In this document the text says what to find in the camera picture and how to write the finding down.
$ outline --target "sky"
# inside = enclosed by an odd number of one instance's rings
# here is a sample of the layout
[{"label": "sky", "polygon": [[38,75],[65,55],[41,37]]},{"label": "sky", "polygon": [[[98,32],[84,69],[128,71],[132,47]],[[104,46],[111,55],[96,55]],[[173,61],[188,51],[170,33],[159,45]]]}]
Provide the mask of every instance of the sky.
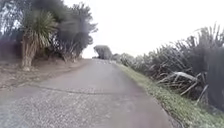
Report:
[{"label": "sky", "polygon": [[98,44],[113,53],[147,54],[199,28],[224,23],[222,0],[64,0],[68,6],[79,2],[90,6],[99,29],[85,58],[97,55],[93,47]]}]

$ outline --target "palm-like tree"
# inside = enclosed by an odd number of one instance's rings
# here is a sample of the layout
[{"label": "palm-like tree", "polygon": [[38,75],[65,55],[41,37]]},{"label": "palm-like tree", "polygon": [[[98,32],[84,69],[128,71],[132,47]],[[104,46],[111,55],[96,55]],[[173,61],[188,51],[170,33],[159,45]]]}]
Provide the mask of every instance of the palm-like tree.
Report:
[{"label": "palm-like tree", "polygon": [[30,70],[36,52],[49,46],[49,37],[54,32],[56,23],[49,12],[29,11],[22,22],[22,67]]}]

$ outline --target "paved path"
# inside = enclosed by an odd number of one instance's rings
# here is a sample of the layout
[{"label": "paved path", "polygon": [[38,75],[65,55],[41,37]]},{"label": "paved path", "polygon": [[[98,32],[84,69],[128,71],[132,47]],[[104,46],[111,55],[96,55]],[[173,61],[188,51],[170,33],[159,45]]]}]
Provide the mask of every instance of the paved path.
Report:
[{"label": "paved path", "polygon": [[156,101],[116,65],[85,63],[38,85],[0,92],[0,128],[171,128]]}]

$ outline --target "tree canopy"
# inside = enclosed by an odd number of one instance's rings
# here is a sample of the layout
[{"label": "tree canopy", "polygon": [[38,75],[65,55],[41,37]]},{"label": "tree canopy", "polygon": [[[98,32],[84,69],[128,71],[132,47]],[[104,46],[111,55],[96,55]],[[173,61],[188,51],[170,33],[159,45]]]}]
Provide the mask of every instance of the tree canopy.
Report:
[{"label": "tree canopy", "polygon": [[110,48],[106,45],[96,45],[94,47],[94,50],[98,53],[98,58],[100,59],[108,60],[112,57],[112,52]]}]

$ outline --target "grass verge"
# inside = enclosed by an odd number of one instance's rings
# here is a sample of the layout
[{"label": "grass verge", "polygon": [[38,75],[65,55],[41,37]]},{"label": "grass verge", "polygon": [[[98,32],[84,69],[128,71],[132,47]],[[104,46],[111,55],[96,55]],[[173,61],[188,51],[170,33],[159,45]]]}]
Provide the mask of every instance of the grass verge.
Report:
[{"label": "grass verge", "polygon": [[156,86],[144,75],[123,65],[118,65],[129,77],[134,79],[146,92],[154,96],[163,108],[174,118],[178,119],[186,128],[224,128],[224,115],[211,114],[194,104],[193,101]]}]

